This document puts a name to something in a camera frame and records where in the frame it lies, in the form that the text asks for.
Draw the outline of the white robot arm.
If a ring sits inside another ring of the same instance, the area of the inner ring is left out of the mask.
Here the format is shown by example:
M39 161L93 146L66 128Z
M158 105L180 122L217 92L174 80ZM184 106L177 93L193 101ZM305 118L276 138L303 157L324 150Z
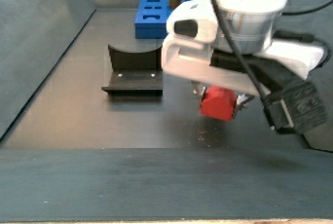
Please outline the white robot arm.
M309 72L326 48L308 36L275 30L288 0L190 0L166 21L162 66L193 81L201 111L232 111L244 99L267 106L312 105Z

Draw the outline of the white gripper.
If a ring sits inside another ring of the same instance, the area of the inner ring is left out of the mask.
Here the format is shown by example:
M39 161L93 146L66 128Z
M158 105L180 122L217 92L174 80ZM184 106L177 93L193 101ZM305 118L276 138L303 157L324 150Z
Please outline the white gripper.
M176 23L188 19L198 24L196 37L176 33ZM162 48L164 71L194 81L196 96L205 95L207 87L203 83L243 92L244 94L237 97L237 107L247 108L256 98L255 95L259 95L249 76L211 66L217 34L217 20L211 1L184 2L168 18L166 31L168 37ZM307 79L324 57L324 49L318 44L301 44L272 38L268 38L267 43L271 43L271 46L256 53L256 56L279 60L303 79Z

